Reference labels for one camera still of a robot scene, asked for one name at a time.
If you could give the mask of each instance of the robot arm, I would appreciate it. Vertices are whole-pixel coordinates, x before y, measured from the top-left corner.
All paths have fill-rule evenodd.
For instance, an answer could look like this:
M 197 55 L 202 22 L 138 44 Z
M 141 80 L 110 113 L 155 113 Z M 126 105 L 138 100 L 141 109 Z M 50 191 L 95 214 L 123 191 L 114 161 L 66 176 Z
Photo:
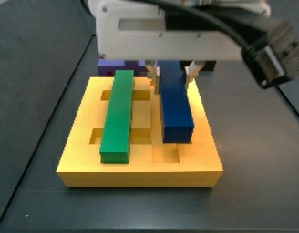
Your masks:
M 264 0 L 180 0 L 224 21 L 245 38 L 240 47 L 222 32 L 177 11 L 138 1 L 89 0 L 101 54 L 125 60 L 240 60 L 262 88 L 299 75 L 299 41 L 291 24 L 269 18 Z

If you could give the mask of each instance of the purple block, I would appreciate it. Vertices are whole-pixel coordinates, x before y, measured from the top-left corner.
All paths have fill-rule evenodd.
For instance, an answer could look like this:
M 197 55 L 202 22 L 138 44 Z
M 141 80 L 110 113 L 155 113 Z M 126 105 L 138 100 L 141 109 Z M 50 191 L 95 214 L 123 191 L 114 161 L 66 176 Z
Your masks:
M 98 64 L 99 76 L 114 76 L 117 70 L 133 70 L 135 76 L 145 76 L 147 68 L 145 61 L 123 61 L 101 59 Z

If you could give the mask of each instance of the blue block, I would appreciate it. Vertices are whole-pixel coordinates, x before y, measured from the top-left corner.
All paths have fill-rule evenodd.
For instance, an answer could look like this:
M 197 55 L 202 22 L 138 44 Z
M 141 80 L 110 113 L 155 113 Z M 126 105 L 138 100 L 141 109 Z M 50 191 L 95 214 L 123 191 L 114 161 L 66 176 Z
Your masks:
M 165 143 L 190 143 L 194 118 L 185 88 L 185 78 L 178 61 L 159 61 L 161 112 Z

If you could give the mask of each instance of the block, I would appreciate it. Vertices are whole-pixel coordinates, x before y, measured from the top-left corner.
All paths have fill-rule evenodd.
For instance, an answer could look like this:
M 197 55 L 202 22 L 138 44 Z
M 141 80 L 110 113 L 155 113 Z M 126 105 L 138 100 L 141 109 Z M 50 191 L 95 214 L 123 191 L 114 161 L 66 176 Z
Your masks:
M 102 138 L 102 162 L 130 162 L 134 72 L 117 71 Z
M 135 76 L 143 76 L 147 74 L 147 68 L 143 60 L 123 61 L 101 59 L 98 63 L 98 69 L 101 76 L 114 76 L 117 70 L 133 70 Z
M 159 61 L 165 143 L 190 143 L 196 123 L 186 94 L 181 62 Z
M 131 130 L 134 126 L 141 126 L 139 120 L 134 124 L 134 119 L 143 118 L 145 124 L 153 128 L 151 143 L 131 142 L 129 164 L 105 164 L 99 154 L 102 141 L 94 140 L 93 136 L 95 129 L 105 123 L 103 111 L 107 111 L 109 101 L 102 100 L 102 92 L 113 89 L 114 78 L 93 77 L 90 79 L 58 167 L 58 174 L 67 187 L 216 186 L 224 174 L 224 167 L 197 83 L 196 81 L 190 83 L 188 89 L 196 120 L 190 144 L 162 142 L 159 96 L 155 95 L 155 89 L 149 83 L 147 78 L 135 78 L 135 89 L 149 86 L 151 95 L 150 101 L 138 101 L 139 104 L 147 104 L 146 110 L 138 106 L 133 109 Z

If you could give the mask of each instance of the green bar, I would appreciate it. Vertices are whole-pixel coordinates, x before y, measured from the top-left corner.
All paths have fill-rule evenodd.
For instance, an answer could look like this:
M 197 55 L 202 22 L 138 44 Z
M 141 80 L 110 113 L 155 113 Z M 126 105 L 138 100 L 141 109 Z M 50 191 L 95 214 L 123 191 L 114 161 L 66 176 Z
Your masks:
M 134 71 L 117 71 L 102 138 L 102 162 L 130 162 Z

